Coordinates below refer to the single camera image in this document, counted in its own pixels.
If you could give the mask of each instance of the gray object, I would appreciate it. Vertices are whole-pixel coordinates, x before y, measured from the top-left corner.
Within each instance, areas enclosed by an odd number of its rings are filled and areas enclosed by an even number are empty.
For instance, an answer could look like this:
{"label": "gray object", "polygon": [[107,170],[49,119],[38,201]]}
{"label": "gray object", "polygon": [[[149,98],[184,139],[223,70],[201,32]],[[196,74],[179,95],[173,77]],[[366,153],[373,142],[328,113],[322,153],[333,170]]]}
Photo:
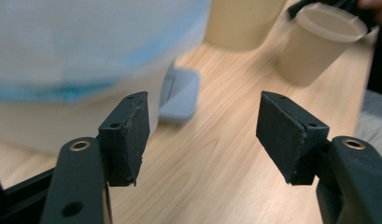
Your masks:
{"label": "gray object", "polygon": [[171,67],[164,78],[159,121],[185,123],[194,114],[200,75],[193,70]]}

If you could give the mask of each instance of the plastic container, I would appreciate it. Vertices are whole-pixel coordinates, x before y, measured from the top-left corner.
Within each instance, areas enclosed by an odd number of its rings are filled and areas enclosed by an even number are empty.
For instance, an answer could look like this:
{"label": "plastic container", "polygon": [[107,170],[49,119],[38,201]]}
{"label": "plastic container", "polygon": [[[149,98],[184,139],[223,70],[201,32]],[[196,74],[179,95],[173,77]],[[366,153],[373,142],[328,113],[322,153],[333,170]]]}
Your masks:
{"label": "plastic container", "polygon": [[149,92],[158,124],[176,56],[205,35],[208,0],[0,2],[0,138],[58,152],[125,96]]}
{"label": "plastic container", "polygon": [[213,0],[205,41],[225,49],[259,47],[287,0]]}
{"label": "plastic container", "polygon": [[348,47],[367,34],[354,15],[320,3],[301,9],[278,71],[299,86],[312,84]]}

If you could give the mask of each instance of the beige cup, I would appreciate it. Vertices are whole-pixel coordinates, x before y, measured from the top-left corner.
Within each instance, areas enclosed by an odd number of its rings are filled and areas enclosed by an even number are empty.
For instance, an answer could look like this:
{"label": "beige cup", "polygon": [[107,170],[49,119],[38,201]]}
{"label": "beige cup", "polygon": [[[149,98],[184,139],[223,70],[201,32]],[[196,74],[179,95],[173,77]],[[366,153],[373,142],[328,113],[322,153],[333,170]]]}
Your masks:
{"label": "beige cup", "polygon": [[259,47],[287,0],[213,0],[205,42],[225,49]]}
{"label": "beige cup", "polygon": [[304,7],[277,69],[290,82],[308,86],[366,33],[364,23],[344,10],[323,4]]}

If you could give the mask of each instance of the wood grain surface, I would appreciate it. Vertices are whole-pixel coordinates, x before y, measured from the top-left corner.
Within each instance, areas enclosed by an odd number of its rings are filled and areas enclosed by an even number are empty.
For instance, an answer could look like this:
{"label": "wood grain surface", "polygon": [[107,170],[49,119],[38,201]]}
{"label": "wood grain surface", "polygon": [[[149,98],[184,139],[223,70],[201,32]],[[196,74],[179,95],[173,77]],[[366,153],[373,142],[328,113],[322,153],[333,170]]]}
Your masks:
{"label": "wood grain surface", "polygon": [[[255,136],[261,91],[304,107],[331,127],[330,139],[353,135],[375,38],[366,36],[300,88],[275,69],[291,27],[282,14],[258,49],[233,52],[204,43],[177,59],[177,66],[201,73],[195,115],[185,125],[161,123],[149,139],[137,186],[110,189],[115,223],[321,222],[318,180],[287,185]],[[17,184],[56,159],[0,140],[1,183]]]}

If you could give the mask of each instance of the screw hole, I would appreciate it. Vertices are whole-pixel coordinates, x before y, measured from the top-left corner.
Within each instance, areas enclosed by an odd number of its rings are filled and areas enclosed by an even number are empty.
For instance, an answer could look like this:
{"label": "screw hole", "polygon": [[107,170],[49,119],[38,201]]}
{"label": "screw hole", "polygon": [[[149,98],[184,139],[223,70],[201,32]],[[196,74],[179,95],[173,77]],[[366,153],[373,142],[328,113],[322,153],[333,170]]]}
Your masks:
{"label": "screw hole", "polygon": [[365,145],[359,141],[352,140],[352,139],[344,139],[342,143],[350,148],[357,149],[357,150],[363,150],[365,149]]}
{"label": "screw hole", "polygon": [[82,202],[72,202],[65,206],[62,211],[63,217],[73,217],[76,216],[83,209]]}
{"label": "screw hole", "polygon": [[88,141],[79,141],[79,142],[72,144],[71,147],[69,147],[69,149],[71,149],[73,151],[81,151],[83,149],[88,148],[90,145],[91,145],[91,143]]}
{"label": "screw hole", "polygon": [[324,148],[322,149],[322,151],[325,152],[325,153],[328,153],[329,150],[330,150],[329,147],[324,147]]}
{"label": "screw hole", "polygon": [[113,123],[113,124],[109,125],[109,127],[111,127],[111,128],[118,128],[119,126],[120,126],[119,123]]}

